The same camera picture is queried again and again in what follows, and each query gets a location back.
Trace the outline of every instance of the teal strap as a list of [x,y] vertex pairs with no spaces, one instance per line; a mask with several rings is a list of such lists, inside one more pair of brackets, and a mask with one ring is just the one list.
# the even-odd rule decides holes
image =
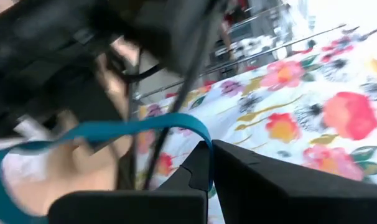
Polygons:
[[[47,223],[46,217],[33,217],[20,210],[12,201],[12,198],[10,198],[10,196],[7,194],[5,186],[3,185],[1,162],[10,150],[18,148],[23,151],[39,152],[76,138],[84,138],[87,141],[107,141],[127,134],[136,134],[148,129],[172,127],[192,130],[204,138],[208,147],[210,150],[212,150],[212,142],[207,127],[197,118],[179,113],[165,114],[162,116],[149,118],[144,121],[133,121],[127,123],[87,122],[70,130],[67,134],[56,141],[26,142],[0,150],[0,221],[8,224]],[[210,174],[213,173],[212,156],[213,152],[211,151]],[[209,189],[211,189],[212,183],[213,180],[210,178]]]

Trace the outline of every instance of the skin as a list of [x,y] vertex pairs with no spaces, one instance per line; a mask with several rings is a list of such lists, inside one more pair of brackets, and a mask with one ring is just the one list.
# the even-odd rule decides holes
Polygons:
[[[0,12],[13,5],[11,0],[0,0]],[[135,62],[137,50],[123,41],[113,43],[118,51],[130,61]],[[104,66],[104,60],[99,57],[101,83],[109,93],[109,97],[126,115],[127,100],[125,86],[114,74]],[[59,120],[65,129],[76,125],[74,118],[67,112],[60,114]],[[123,156],[131,144],[129,136],[116,140],[115,145],[119,156]],[[11,183],[5,177],[8,191],[14,197],[21,209],[26,212],[45,215],[51,204],[60,196],[77,190],[113,190],[116,180],[116,162],[108,147],[92,155],[83,143],[60,146],[54,149],[47,160],[47,178],[43,181],[23,179]]]

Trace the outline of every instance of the blue strap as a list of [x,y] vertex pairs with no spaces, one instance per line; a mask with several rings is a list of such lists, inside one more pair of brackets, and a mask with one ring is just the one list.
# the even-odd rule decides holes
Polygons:
[[[208,147],[212,150],[212,142],[207,127],[197,118],[179,113],[165,114],[144,121],[127,123],[87,122],[70,130],[56,141],[26,142],[0,150],[0,221],[8,224],[47,223],[46,217],[33,217],[20,210],[7,194],[5,186],[2,183],[3,174],[1,173],[1,162],[10,150],[19,148],[23,151],[39,152],[76,138],[84,138],[87,141],[107,141],[127,134],[136,134],[148,129],[172,127],[180,127],[194,131],[204,138]],[[213,174],[212,166],[213,152],[211,151],[209,189],[211,189],[213,183],[211,175]]]

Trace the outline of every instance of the floral fabric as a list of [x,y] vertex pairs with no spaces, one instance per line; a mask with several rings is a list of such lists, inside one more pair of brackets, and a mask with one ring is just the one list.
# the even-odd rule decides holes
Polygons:
[[[376,33],[345,31],[327,46],[191,91],[181,112],[200,119],[213,139],[377,184],[377,59],[371,57],[377,48],[370,47]],[[166,113],[173,100],[143,107],[142,118]],[[138,184],[157,132],[138,142]],[[199,140],[173,128],[152,187],[169,178]],[[215,189],[209,222],[224,223]]]

